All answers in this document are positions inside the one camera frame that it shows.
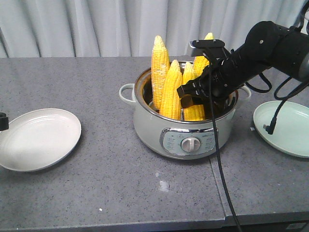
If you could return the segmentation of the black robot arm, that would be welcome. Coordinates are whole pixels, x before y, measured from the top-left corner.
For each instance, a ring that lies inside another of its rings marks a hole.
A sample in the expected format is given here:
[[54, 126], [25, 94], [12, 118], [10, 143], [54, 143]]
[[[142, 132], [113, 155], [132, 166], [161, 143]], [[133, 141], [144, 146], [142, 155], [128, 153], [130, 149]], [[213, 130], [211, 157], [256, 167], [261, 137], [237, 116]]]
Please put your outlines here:
[[253, 77], [271, 67], [309, 84], [309, 37], [298, 28], [286, 28], [262, 21], [249, 31], [244, 44], [229, 52], [221, 40], [190, 43], [194, 57], [204, 55], [210, 62], [201, 76], [177, 89], [182, 108], [226, 98]]

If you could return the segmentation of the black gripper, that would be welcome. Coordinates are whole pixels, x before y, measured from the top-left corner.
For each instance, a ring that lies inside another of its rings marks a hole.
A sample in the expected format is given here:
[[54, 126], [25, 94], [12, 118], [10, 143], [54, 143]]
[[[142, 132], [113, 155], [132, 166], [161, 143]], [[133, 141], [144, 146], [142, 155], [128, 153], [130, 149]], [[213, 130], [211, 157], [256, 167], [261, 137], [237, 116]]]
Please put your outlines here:
[[233, 53], [224, 48], [222, 58], [213, 56], [210, 64], [198, 78], [177, 89], [183, 109], [202, 104], [209, 97], [214, 100], [215, 112], [228, 112], [237, 103], [238, 93], [232, 93], [245, 82], [263, 72], [263, 63], [251, 60], [243, 47]]

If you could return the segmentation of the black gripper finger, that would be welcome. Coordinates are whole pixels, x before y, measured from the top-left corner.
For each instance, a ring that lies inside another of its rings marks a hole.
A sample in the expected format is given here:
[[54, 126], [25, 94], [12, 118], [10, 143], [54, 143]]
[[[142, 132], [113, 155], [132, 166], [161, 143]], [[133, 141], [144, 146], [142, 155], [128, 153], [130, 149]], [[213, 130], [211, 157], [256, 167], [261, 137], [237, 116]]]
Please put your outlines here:
[[0, 131], [9, 129], [9, 119], [5, 113], [0, 112]]

